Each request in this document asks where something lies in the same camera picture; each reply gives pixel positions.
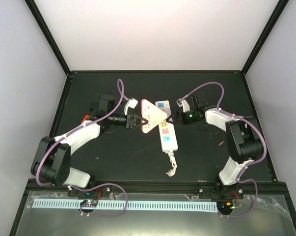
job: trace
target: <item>black metal frame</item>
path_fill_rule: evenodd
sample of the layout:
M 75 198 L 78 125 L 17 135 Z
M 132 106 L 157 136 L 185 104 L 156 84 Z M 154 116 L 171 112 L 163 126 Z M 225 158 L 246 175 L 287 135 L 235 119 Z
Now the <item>black metal frame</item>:
M 254 115 L 257 118 L 258 124 L 260 126 L 260 122 L 258 120 L 258 116 L 256 113 L 256 109 L 254 107 L 253 104 L 253 100 L 251 98 L 251 94 L 249 92 L 249 88 L 247 85 L 247 81 L 246 81 L 246 73 L 248 72 L 249 68 L 251 67 L 251 65 L 253 64 L 255 58 L 257 57 L 260 49 L 262 48 L 264 42 L 266 41 L 267 37 L 269 36 L 272 28 L 274 27 L 276 21 L 278 20 L 278 18 L 280 17 L 281 13 L 283 12 L 286 4 L 288 3 L 289 0 L 279 0 L 278 4 L 276 6 L 276 8 L 274 9 L 271 17 L 269 18 L 265 28 L 263 29 L 258 41 L 256 42 L 256 45 L 254 46 L 252 52 L 250 53 L 244 67 L 241 70 L 241 74 L 242 74 L 242 79 L 244 80 L 245 84 L 246 84 L 246 89 L 247 92 L 249 94 L 250 97 L 250 102 L 251 102 L 251 106 L 253 107 L 254 110 Z M 48 26 L 46 25 L 37 5 L 35 4 L 34 0 L 25 0 L 25 2 L 27 3 L 30 11 L 32 12 L 35 20 L 37 21 L 41 31 L 43 32 L 46 40 L 48 41 L 51 49 L 53 50 L 55 56 L 57 57 L 60 65 L 62 66 L 65 74 L 67 75 L 67 79 L 66 79 L 66 83 L 64 85 L 64 89 L 61 95 L 61 99 L 56 111 L 56 115 L 52 124 L 52 128 L 50 131 L 50 137 L 53 137 L 56 134 L 57 128 L 58 128 L 58 124 L 60 121 L 60 117 L 62 115 L 63 112 L 63 108 L 67 99 L 67 95 L 68 95 L 68 91 L 73 79 L 73 73 L 64 57 L 61 54 L 60 49 L 58 48 Z M 296 230 L 296 211 L 293 205 L 293 202 L 291 200 L 291 196 L 289 194 L 288 188 L 286 186 L 285 183 L 282 182 L 277 182 L 277 177 L 276 177 L 276 173 L 273 167 L 273 163 L 271 161 L 271 158 L 269 158 L 269 171 L 272 173 L 273 176 L 273 182 L 259 182 L 258 184 L 258 192 L 259 194 L 264 194 L 264 195 L 284 195 L 290 215 L 292 217 L 293 220 L 293 225 L 294 228 Z M 164 182 L 160 182 L 160 183 L 156 183 L 156 182 L 142 182 L 142 181 L 133 181 L 133 182 L 117 182 L 117 184 L 120 184 L 121 186 L 123 186 L 125 188 L 126 191 L 128 192 L 155 192 L 155 193 L 185 193 L 185 194 L 194 194 L 195 189 L 199 188 L 199 182 L 172 182 L 172 183 L 164 183 Z M 202 186 L 212 186 L 213 183 L 212 182 L 202 182 L 201 183 Z M 244 184 L 242 186 L 242 190 L 244 191 L 244 193 L 246 194 L 254 194 L 255 190 L 254 190 L 254 185 L 252 183 L 247 183 Z M 26 189 L 24 191 L 24 194 L 22 196 L 21 199 L 21 203 L 19 205 L 17 214 L 16 214 L 16 218 L 15 221 L 13 223 L 11 232 L 10 232 L 10 236 L 14 236 L 17 232 L 17 228 L 18 228 L 18 224 L 20 222 L 21 219 L 21 215 L 24 209 L 24 206 L 26 204 L 26 200 L 28 197 L 28 194 L 30 191 L 63 191 L 63 192 L 67 192 L 67 188 L 66 187 L 53 187 L 53 186 L 44 186 L 44 187 L 39 187 L 35 180 L 30 179 L 27 183 Z

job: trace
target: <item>black mat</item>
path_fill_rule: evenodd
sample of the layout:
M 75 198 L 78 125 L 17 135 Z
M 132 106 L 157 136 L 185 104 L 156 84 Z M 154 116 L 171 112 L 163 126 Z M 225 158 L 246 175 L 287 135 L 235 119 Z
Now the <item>black mat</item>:
M 221 108 L 237 115 L 254 115 L 244 82 L 239 72 L 77 72 L 68 93 L 57 134 L 63 134 L 80 124 L 89 113 L 89 106 L 102 94 L 111 92 L 119 98 L 116 82 L 122 79 L 125 94 L 138 101 L 143 98 L 152 103 L 169 100 L 171 110 L 179 109 L 178 98 L 200 84 L 217 81 L 225 88 Z M 203 88 L 210 104 L 216 105 L 221 93 L 219 86 Z M 158 128 L 148 134 L 141 129 L 126 130 L 111 127 L 108 133 L 90 141 L 72 156 L 72 167 L 95 175 L 96 179 L 149 180 L 149 181 L 213 181 L 224 167 L 229 155 L 226 134 L 210 126 L 175 127 L 178 141 L 176 175 L 168 177 L 171 169 L 168 156 L 161 150 Z M 268 161 L 249 169 L 242 179 L 271 181 Z

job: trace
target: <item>power strip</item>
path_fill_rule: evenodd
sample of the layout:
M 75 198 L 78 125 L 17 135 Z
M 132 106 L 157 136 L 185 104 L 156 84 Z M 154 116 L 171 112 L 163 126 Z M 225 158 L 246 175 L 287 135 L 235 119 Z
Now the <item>power strip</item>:
M 156 107 L 164 111 L 167 114 L 167 117 L 171 115 L 171 108 L 169 106 L 168 101 L 156 102 Z M 159 124 L 159 132 L 161 138 L 162 151 L 166 153 L 169 151 L 176 151 L 178 149 L 178 145 L 174 125 L 166 122 L 166 119 L 164 119 Z

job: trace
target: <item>gray wall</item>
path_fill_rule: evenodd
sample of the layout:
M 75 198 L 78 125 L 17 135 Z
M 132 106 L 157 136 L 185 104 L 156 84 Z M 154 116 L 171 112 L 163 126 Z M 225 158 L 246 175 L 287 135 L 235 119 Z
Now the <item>gray wall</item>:
M 0 236 L 10 232 L 65 83 L 23 0 L 0 1 Z
M 247 74 L 280 181 L 296 208 L 296 0 L 291 0 Z

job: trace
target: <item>blue outlet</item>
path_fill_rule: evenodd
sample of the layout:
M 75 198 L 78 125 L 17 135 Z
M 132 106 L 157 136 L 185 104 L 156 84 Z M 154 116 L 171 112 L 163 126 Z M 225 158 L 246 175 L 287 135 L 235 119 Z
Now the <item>blue outlet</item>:
M 163 136 L 163 140 L 164 140 L 164 142 L 169 142 L 169 141 L 171 141 L 169 135 L 164 135 L 164 136 Z
M 159 103 L 158 103 L 158 108 L 164 108 L 164 103 L 159 102 Z

